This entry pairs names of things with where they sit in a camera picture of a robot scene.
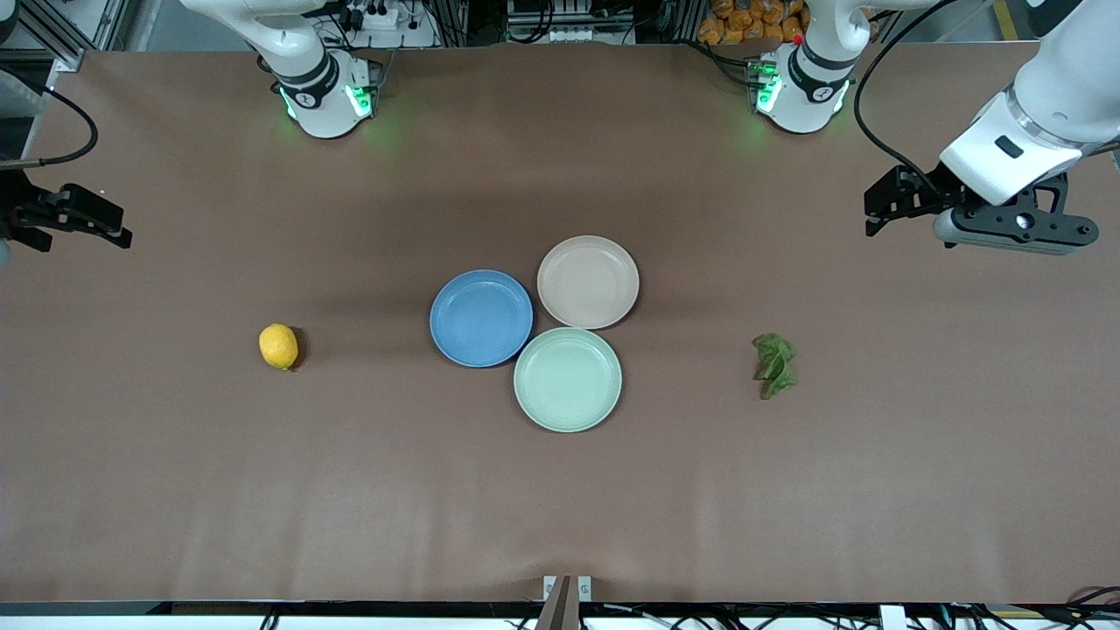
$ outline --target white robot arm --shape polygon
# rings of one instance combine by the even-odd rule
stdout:
[[[1038,53],[935,169],[904,160],[865,193],[869,237],[892,220],[936,214],[946,247],[1065,254],[1096,240],[1090,219],[1063,212],[1065,172],[1120,137],[1120,2],[1026,1]],[[1038,191],[1053,195],[1048,206]]]
[[[754,96],[759,113],[797,133],[821,129],[840,110],[870,34],[860,10],[866,0],[805,1],[812,24],[804,41],[783,44],[763,57],[760,67],[768,73],[759,78],[766,85]],[[933,6],[925,17],[952,1],[871,3],[881,9]],[[1120,2],[1025,2],[1042,39],[1038,53],[942,151],[934,170],[923,173],[894,154],[904,165],[865,194],[868,235],[895,219],[939,214],[934,233],[948,247],[1070,253],[1096,240],[1092,221],[1062,212],[1064,174],[1120,137],[1120,39],[1114,36]],[[857,120],[862,126],[858,112]],[[1038,189],[1053,193],[1051,207],[1038,209]]]
[[[288,115],[316,138],[336,138],[373,114],[377,76],[346,50],[327,50],[301,13],[326,0],[181,0],[242,36],[280,83]]]
[[[871,25],[861,10],[868,0],[806,0],[812,16],[804,40],[763,55],[777,75],[755,96],[758,112],[794,133],[823,128],[840,111],[849,77],[867,47]],[[881,9],[922,9],[933,0],[881,0]]]

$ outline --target plate rim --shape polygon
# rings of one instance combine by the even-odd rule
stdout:
[[[552,305],[549,304],[550,300],[544,297],[545,291],[543,288],[542,280],[544,279],[545,263],[549,261],[551,257],[553,257],[557,253],[558,250],[560,250],[560,248],[571,243],[572,241],[598,241],[600,243],[608,245],[605,248],[599,248],[600,250],[604,251],[606,251],[609,248],[617,249],[619,252],[622,252],[624,257],[624,262],[626,263],[626,268],[628,270],[633,270],[634,272],[634,299],[631,300],[631,303],[626,306],[626,311],[624,311],[622,315],[619,315],[618,317],[606,324],[597,324],[595,326],[578,326],[576,324],[572,324],[571,322],[568,322],[564,318],[561,318],[559,315],[557,315],[552,308]],[[632,311],[634,311],[634,305],[637,304],[637,296],[641,293],[642,293],[642,271],[637,268],[637,262],[634,260],[634,257],[631,256],[631,252],[626,248],[620,245],[618,242],[613,241],[606,237],[600,237],[598,234],[579,234],[560,241],[559,243],[552,245],[552,249],[550,249],[549,252],[544,254],[544,258],[541,259],[541,262],[536,268],[536,295],[538,297],[540,297],[541,306],[544,307],[544,311],[549,315],[551,315],[553,319],[560,322],[564,326],[572,328],[579,328],[582,331],[598,331],[614,326],[618,322],[622,322],[624,318],[626,318],[626,316],[629,315]]]
[[[457,280],[464,278],[465,276],[484,275],[484,274],[485,275],[494,275],[494,274],[496,274],[496,275],[503,277],[503,279],[512,281],[519,289],[521,289],[521,294],[524,297],[525,304],[529,305],[529,325],[525,327],[525,339],[522,340],[521,343],[517,345],[516,350],[514,350],[513,353],[510,354],[508,356],[506,356],[505,359],[502,359],[501,361],[498,361],[496,363],[468,363],[468,362],[459,361],[458,359],[451,356],[447,352],[447,350],[439,343],[439,337],[436,335],[436,321],[437,321],[436,319],[436,307],[439,306],[440,298],[442,298],[445,296],[445,293],[448,290],[448,287],[450,287]],[[464,285],[464,287],[460,287],[460,289],[465,288],[467,286],[470,286],[470,285]],[[535,317],[535,313],[534,313],[534,309],[533,309],[533,298],[529,295],[529,290],[524,287],[524,285],[522,285],[520,281],[517,281],[516,278],[514,278],[513,276],[506,274],[505,271],[500,271],[497,269],[491,269],[491,268],[470,269],[468,271],[464,271],[464,272],[459,274],[458,276],[451,278],[447,282],[444,282],[444,286],[440,287],[439,291],[436,294],[436,297],[432,299],[431,306],[428,309],[428,335],[431,337],[432,343],[436,344],[436,349],[439,350],[439,353],[442,354],[446,359],[448,359],[452,363],[456,363],[457,365],[463,365],[464,368],[493,368],[495,365],[501,365],[502,363],[505,363],[506,361],[513,359],[514,356],[517,355],[519,352],[521,352],[522,350],[525,349],[525,345],[529,343],[530,337],[533,335],[533,325],[535,324],[535,319],[536,319],[536,317]]]
[[[525,402],[522,400],[522,389],[519,387],[519,383],[522,380],[519,377],[521,374],[524,374],[524,370],[528,369],[528,368],[523,368],[522,359],[524,356],[529,356],[530,355],[530,352],[529,352],[530,350],[534,350],[531,346],[534,343],[536,343],[538,340],[540,340],[542,337],[545,337],[548,335],[557,336],[559,334],[576,334],[577,336],[582,336],[585,339],[579,340],[579,341],[585,342],[589,346],[592,346],[592,344],[586,339],[586,335],[591,335],[592,337],[595,337],[596,340],[598,340],[600,343],[603,343],[604,346],[606,346],[607,350],[610,351],[610,356],[614,359],[614,361],[612,361],[612,364],[613,364],[612,372],[613,372],[613,374],[617,374],[617,377],[618,377],[618,387],[617,387],[616,391],[614,391],[614,393],[612,396],[610,405],[607,406],[606,413],[604,413],[601,417],[597,418],[591,424],[588,424],[587,426],[581,426],[579,428],[553,428],[551,426],[544,425],[541,420],[539,420],[538,418],[533,417],[533,414],[531,414],[529,411],[529,409],[525,406]],[[613,345],[610,345],[610,342],[608,342],[607,340],[603,339],[603,336],[600,336],[600,335],[598,335],[596,333],[592,333],[591,331],[589,331],[587,328],[579,328],[579,327],[576,327],[576,326],[560,326],[560,327],[556,327],[556,328],[551,328],[551,330],[544,331],[543,333],[536,335],[535,337],[533,337],[529,342],[529,344],[525,345],[524,349],[522,349],[521,356],[517,356],[517,363],[513,368],[513,395],[514,395],[514,398],[517,400],[517,406],[521,407],[522,413],[524,413],[525,416],[528,416],[529,419],[532,420],[536,426],[539,426],[539,427],[541,427],[541,428],[543,428],[545,430],[551,430],[553,433],[580,433],[580,432],[589,430],[589,429],[595,428],[598,425],[603,424],[603,421],[606,420],[608,417],[610,417],[610,414],[613,414],[615,411],[615,409],[618,407],[618,401],[622,399],[624,378],[625,378],[625,374],[623,373],[623,362],[622,362],[620,359],[618,359],[618,353],[615,352],[615,349],[614,349]]]

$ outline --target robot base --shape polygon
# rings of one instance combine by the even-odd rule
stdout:
[[[794,44],[783,44],[777,50],[763,55],[762,61],[775,64],[777,73],[768,86],[758,91],[754,105],[758,113],[769,118],[774,124],[786,131],[812,133],[828,124],[843,106],[848,83],[837,90],[829,100],[820,103],[811,102],[788,77],[790,55],[796,49],[797,46]]]
[[[380,73],[371,76],[370,62],[344,50],[330,50],[329,54],[338,62],[340,76],[335,87],[323,96],[319,106],[305,109],[281,91],[288,103],[288,115],[309,136],[324,139],[345,136],[373,115],[381,81]]]

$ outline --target green leaf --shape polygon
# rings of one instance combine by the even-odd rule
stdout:
[[[775,393],[797,383],[797,376],[790,365],[790,361],[797,355],[797,349],[792,343],[777,333],[766,333],[755,340],[755,348],[763,364],[757,378],[771,381],[763,391],[763,400],[769,400]]]

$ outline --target yellow lemon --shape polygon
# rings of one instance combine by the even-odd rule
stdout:
[[[269,365],[278,370],[288,370],[296,364],[299,343],[296,342],[296,333],[288,326],[272,324],[261,331],[258,342],[261,345],[261,356]]]

